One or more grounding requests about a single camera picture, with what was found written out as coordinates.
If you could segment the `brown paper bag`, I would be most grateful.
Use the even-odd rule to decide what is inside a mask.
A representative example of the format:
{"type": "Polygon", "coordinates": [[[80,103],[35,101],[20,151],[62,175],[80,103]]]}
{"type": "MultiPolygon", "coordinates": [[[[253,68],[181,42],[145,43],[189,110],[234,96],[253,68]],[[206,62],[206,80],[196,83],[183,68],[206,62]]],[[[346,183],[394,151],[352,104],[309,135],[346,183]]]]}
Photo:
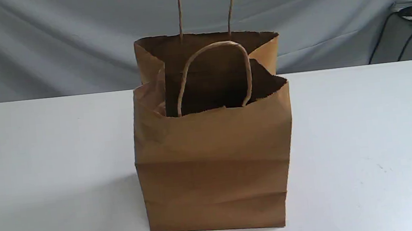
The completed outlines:
{"type": "Polygon", "coordinates": [[[134,43],[134,153],[150,231],[286,225],[292,109],[276,32],[134,43]]]}

